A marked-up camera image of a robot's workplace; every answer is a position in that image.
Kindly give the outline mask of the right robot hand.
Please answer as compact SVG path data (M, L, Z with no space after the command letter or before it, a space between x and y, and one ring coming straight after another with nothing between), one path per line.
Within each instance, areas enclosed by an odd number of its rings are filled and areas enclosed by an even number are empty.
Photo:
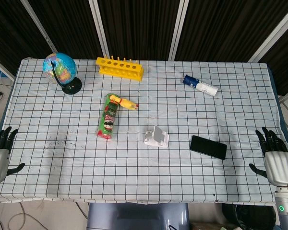
M249 164L250 169L257 175L268 179L269 183L276 187L288 186L288 149L282 139L272 130L262 128L263 133L256 130L262 149L265 170Z

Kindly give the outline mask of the black smartphone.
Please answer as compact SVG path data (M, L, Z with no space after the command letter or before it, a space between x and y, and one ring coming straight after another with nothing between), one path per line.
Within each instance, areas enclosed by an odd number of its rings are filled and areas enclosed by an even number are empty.
M202 137L192 136L190 150L224 160L226 158L227 145Z

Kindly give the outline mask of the small desk globe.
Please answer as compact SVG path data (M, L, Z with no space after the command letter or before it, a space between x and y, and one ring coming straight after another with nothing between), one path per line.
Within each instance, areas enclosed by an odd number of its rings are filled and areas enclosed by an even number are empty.
M58 84L65 94L73 95L80 91L82 82L76 75L75 61L64 53L52 53L43 62L43 76Z

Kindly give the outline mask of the white phone stand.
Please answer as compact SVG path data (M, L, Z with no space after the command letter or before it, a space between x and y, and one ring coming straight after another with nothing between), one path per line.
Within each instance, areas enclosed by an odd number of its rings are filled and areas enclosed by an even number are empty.
M167 148L169 142L169 134L160 127L154 126L153 131L146 131L144 136L144 144L159 148Z

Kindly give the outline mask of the black bag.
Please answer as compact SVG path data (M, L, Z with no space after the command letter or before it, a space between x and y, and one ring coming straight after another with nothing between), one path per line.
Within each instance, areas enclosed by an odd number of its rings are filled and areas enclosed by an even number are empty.
M222 213L242 230L273 230L276 225L272 206L222 204Z

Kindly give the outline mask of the blue and white bottle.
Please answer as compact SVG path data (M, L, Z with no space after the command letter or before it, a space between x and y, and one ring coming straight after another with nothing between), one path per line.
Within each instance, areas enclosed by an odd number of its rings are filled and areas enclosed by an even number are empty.
M209 85L197 78L191 77L189 75L185 75L183 81L183 84L186 84L198 91L201 91L207 95L215 96L218 92L218 88L212 85Z

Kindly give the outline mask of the green Pringles can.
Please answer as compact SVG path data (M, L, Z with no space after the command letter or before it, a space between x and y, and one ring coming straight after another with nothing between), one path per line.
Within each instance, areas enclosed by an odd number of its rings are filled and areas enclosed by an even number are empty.
M115 117L119 105L110 98L111 96L116 96L116 94L109 93L106 95L106 101L104 103L103 113L97 131L97 136L104 139L112 138Z

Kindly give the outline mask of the white checkered tablecloth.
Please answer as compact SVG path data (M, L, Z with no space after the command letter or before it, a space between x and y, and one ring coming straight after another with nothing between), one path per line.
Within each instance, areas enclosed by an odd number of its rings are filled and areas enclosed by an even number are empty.
M103 75L94 60L77 60L81 90L66 95L43 76L43 60L22 60L3 119L18 129L0 202L201 203L274 202L275 187L249 167L264 169L255 133L266 127L288 140L264 63L142 61L142 81ZM215 96L182 81L218 88ZM106 95L118 105L111 139L97 136ZM169 134L167 148L144 144L146 131ZM190 150L192 136L227 145L220 160Z

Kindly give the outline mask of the yellow rubber chicken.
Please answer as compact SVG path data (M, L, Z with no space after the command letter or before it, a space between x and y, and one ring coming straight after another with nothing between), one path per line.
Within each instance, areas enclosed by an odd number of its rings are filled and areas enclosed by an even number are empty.
M117 102L120 106L128 109L128 110L138 110L138 104L135 104L125 98L120 98L114 94L110 96L110 100Z

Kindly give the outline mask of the grey-blue robot torso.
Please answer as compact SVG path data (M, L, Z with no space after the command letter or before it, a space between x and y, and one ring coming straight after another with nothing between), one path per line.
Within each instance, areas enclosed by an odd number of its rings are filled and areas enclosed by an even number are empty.
M91 203L86 230L190 230L185 203Z

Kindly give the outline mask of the yellow test tube rack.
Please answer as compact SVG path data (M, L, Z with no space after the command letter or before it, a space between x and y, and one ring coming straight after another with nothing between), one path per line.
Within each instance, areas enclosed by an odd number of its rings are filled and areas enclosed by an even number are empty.
M110 59L105 57L98 57L96 65L99 66L99 73L111 75L115 77L126 78L135 81L142 81L144 68L139 64L139 61L133 62L131 59L120 60L119 57Z

